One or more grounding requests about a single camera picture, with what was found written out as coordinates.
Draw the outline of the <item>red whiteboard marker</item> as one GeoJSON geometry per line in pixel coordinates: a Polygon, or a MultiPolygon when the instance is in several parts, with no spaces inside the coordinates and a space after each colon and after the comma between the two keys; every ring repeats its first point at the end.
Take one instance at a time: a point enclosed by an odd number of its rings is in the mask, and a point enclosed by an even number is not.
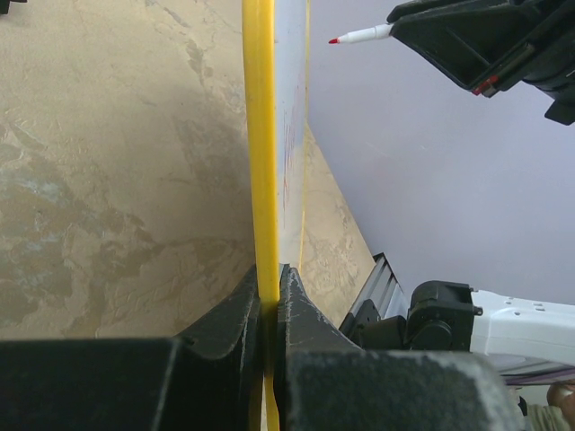
{"type": "Polygon", "coordinates": [[[329,44],[354,44],[371,40],[387,39],[391,36],[392,28],[392,24],[379,24],[362,30],[350,31],[344,35],[329,40],[329,44]]]}

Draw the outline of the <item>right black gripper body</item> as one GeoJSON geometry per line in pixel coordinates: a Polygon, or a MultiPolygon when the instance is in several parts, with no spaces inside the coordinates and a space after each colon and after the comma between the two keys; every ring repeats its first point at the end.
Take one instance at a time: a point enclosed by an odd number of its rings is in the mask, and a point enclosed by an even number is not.
{"type": "Polygon", "coordinates": [[[574,3],[531,1],[538,13],[527,36],[535,49],[523,81],[553,99],[544,116],[564,126],[574,124],[574,3]]]}

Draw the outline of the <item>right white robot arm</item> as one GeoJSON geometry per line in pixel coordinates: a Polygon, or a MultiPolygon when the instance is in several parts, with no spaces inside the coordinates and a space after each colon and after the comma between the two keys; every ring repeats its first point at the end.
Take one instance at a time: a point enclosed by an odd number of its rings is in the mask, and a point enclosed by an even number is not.
{"type": "MultiPolygon", "coordinates": [[[[526,83],[551,97],[545,116],[574,122],[571,1],[410,1],[385,24],[338,38],[393,37],[459,87],[491,97],[526,83]]],[[[428,281],[406,296],[384,255],[341,333],[367,350],[449,350],[485,357],[509,385],[574,381],[574,309],[428,281]]]]}

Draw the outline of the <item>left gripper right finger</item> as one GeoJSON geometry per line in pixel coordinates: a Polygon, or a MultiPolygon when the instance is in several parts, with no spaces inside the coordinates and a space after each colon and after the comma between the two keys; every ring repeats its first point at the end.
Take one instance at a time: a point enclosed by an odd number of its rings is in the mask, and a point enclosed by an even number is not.
{"type": "Polygon", "coordinates": [[[280,279],[276,402],[282,430],[519,430],[495,370],[469,353],[363,350],[280,279]]]}

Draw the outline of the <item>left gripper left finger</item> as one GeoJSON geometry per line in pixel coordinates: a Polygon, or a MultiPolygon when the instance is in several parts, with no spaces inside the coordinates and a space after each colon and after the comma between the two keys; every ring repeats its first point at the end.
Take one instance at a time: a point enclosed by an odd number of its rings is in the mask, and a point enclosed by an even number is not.
{"type": "Polygon", "coordinates": [[[167,338],[10,340],[1,345],[4,430],[256,430],[261,302],[250,269],[167,338]]]}

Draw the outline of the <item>yellow framed whiteboard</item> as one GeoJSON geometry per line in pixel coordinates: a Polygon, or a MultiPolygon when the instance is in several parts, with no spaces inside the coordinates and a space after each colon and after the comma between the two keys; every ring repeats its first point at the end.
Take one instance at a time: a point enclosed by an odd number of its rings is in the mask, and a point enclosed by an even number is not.
{"type": "Polygon", "coordinates": [[[252,220],[263,328],[263,399],[278,430],[273,391],[280,275],[300,268],[305,225],[309,21],[307,1],[242,3],[243,72],[252,220]]]}

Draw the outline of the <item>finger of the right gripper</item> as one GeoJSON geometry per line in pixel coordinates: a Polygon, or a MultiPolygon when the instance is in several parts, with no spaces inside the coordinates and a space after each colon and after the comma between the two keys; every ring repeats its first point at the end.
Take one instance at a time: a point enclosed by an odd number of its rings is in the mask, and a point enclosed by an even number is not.
{"type": "Polygon", "coordinates": [[[535,49],[527,36],[539,13],[531,1],[507,1],[508,18],[391,22],[392,35],[462,89],[492,97],[523,82],[535,49]]]}
{"type": "Polygon", "coordinates": [[[507,1],[410,1],[398,4],[388,22],[454,22],[456,19],[508,18],[507,1]]]}

